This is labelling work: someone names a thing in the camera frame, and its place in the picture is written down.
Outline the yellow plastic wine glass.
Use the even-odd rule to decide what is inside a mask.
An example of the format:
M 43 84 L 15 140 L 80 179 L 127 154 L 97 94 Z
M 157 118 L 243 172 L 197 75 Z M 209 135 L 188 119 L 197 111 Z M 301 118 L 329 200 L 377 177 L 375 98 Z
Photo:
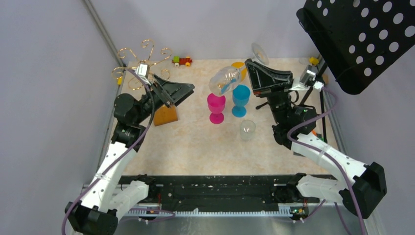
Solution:
M 244 62 L 234 62 L 232 63 L 233 67 L 237 68 L 240 72 L 240 76 L 241 76 L 241 82 L 243 82 L 246 78 L 246 74 L 247 74 L 247 69 L 245 67 L 245 63 Z

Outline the pink plastic wine glass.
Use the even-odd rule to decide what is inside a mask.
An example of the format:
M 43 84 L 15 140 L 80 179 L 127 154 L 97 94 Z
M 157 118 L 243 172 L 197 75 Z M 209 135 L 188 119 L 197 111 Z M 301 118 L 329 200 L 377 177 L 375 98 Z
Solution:
M 221 124 L 225 117 L 223 115 L 223 110 L 226 105 L 225 96 L 216 96 L 213 93 L 210 93 L 207 97 L 207 105 L 211 112 L 209 115 L 209 120 L 213 124 Z

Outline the clear wine glass back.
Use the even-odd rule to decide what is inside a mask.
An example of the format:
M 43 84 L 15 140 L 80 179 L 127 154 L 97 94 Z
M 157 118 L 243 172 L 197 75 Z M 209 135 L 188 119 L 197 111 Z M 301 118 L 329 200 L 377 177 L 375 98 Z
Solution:
M 269 64 L 269 57 L 265 50 L 257 43 L 251 44 L 253 56 L 250 58 L 253 62 L 261 65 Z M 233 66 L 227 66 L 220 69 L 213 76 L 208 84 L 211 93 L 216 96 L 224 96 L 227 92 L 234 90 L 241 83 L 240 72 Z

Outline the clear wine glass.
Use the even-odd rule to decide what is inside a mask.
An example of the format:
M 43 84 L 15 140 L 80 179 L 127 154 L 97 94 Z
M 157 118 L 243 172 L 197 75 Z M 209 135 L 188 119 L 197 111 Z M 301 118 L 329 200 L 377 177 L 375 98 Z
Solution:
M 240 124 L 240 138 L 249 141 L 255 136 L 256 124 L 252 120 L 244 120 Z
M 250 58 L 253 62 L 261 65 L 269 64 L 269 57 L 265 50 L 257 43 L 251 44 L 253 56 Z M 240 72 L 233 66 L 227 66 L 220 69 L 213 76 L 208 84 L 211 93 L 216 96 L 224 96 L 227 92 L 234 90 L 241 83 Z

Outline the blue plastic wine glass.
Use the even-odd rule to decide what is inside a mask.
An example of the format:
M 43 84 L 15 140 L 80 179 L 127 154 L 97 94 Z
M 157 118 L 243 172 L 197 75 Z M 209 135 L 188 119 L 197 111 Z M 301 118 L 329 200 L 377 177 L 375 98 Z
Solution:
M 251 91 L 245 85 L 238 85 L 232 91 L 232 100 L 234 106 L 231 110 L 232 114 L 237 118 L 242 118 L 246 115 L 246 104 L 249 102 Z

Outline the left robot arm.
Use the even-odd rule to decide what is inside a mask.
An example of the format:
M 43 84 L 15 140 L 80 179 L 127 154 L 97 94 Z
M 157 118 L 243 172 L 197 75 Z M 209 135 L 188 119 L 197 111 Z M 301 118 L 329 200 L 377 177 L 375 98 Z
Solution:
M 171 82 L 154 75 L 153 82 L 142 83 L 145 93 L 139 100 L 129 93 L 122 93 L 114 100 L 114 118 L 117 120 L 104 160 L 89 186 L 75 199 L 68 202 L 62 224 L 84 235 L 112 235 L 121 218 L 138 202 L 152 202 L 157 189 L 151 182 L 134 180 L 120 193 L 114 191 L 122 173 L 138 153 L 150 124 L 142 126 L 147 118 L 152 123 L 155 112 L 163 105 L 177 106 L 194 93 L 191 83 Z

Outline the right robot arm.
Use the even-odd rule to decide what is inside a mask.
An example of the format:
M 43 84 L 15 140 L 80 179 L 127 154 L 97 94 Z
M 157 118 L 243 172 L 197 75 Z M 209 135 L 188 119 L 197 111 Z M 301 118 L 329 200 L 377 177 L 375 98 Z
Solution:
M 323 179 L 296 174 L 288 183 L 288 198 L 294 202 L 314 197 L 342 203 L 355 216 L 369 218 L 387 193 L 384 168 L 378 163 L 355 160 L 316 137 L 313 130 L 321 116 L 315 107 L 294 105 L 291 101 L 292 91 L 324 89 L 323 81 L 317 78 L 317 68 L 308 66 L 295 82 L 290 71 L 274 70 L 252 59 L 247 59 L 245 66 L 253 94 L 267 99 L 275 120 L 275 141 L 332 175 L 332 179 Z

